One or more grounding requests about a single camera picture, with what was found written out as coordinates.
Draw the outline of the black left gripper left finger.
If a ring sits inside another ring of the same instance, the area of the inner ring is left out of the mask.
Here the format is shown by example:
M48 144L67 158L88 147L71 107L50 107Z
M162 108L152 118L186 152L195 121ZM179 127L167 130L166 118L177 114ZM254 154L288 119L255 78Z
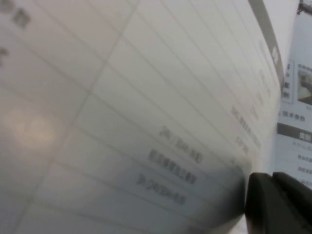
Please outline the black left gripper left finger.
M308 234L293 219L273 175L252 173L245 205L249 234Z

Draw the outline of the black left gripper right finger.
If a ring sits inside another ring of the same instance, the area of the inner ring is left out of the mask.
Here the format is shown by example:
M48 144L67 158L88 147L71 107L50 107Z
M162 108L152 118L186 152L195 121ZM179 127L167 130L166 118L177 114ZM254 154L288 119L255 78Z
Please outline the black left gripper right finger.
M274 172L273 179L302 230L312 233L312 190L284 172Z

